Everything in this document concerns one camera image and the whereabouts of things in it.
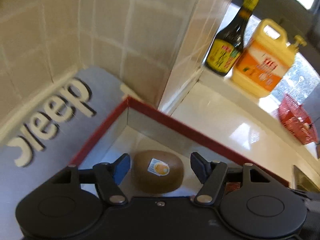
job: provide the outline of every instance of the orange label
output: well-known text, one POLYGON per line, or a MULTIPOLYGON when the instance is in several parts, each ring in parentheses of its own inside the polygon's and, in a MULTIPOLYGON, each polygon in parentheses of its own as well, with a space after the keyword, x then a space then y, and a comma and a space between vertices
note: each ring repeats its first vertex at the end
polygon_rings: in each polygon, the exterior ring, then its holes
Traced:
POLYGON ((272 91, 289 69, 260 43, 252 41, 236 63, 236 68, 252 81, 272 91))

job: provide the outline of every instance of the bottle label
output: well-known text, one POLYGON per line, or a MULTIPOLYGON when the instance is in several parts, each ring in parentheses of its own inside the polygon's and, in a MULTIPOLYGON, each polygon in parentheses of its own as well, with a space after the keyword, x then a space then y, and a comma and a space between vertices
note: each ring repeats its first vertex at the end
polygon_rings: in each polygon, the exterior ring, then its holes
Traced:
POLYGON ((253 11, 258 2, 259 0, 244 0, 242 5, 248 10, 253 11))
POLYGON ((243 52, 235 68, 257 85, 271 92, 290 66, 271 55, 264 46, 253 40, 243 52))
POLYGON ((239 56, 240 52, 229 42, 215 39, 206 62, 212 69, 228 73, 239 56))

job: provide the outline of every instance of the yellow cooking oil jug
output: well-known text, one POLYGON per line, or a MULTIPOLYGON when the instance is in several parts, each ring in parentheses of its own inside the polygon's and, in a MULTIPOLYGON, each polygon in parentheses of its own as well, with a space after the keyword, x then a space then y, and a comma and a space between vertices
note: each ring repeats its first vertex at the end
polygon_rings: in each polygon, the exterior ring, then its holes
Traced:
POLYGON ((236 62, 231 79, 258 98, 268 96, 292 66, 298 45, 307 44, 299 35, 294 38, 296 42, 287 46, 286 31, 271 19, 262 20, 236 62), (267 26, 280 36, 269 36, 267 26))

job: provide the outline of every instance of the yellow bottle cap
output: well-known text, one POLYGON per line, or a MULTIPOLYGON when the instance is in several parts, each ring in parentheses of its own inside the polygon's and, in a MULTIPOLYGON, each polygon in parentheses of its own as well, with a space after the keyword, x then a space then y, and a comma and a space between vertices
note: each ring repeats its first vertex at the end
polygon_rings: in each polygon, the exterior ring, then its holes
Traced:
POLYGON ((248 10, 253 11, 258 2, 259 0, 244 0, 242 5, 248 10))

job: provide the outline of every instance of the jug handle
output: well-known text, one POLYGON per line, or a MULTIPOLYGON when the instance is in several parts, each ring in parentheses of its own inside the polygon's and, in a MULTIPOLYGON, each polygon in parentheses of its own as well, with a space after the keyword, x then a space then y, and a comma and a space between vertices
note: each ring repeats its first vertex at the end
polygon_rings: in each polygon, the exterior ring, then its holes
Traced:
POLYGON ((282 46, 287 46, 287 42, 288 42, 288 38, 287 38, 287 33, 286 31, 280 27, 277 23, 275 23, 273 20, 271 19, 264 19, 262 20, 260 26, 258 27, 259 30, 261 33, 263 33, 263 35, 265 36, 265 38, 268 38, 268 39, 272 39, 273 41, 276 41, 276 42, 279 42, 281 43, 282 46), (264 28, 266 26, 270 26, 272 29, 274 29, 275 31, 277 31, 280 36, 276 39, 273 39, 271 38, 269 35, 267 35, 265 32, 264 32, 264 28))

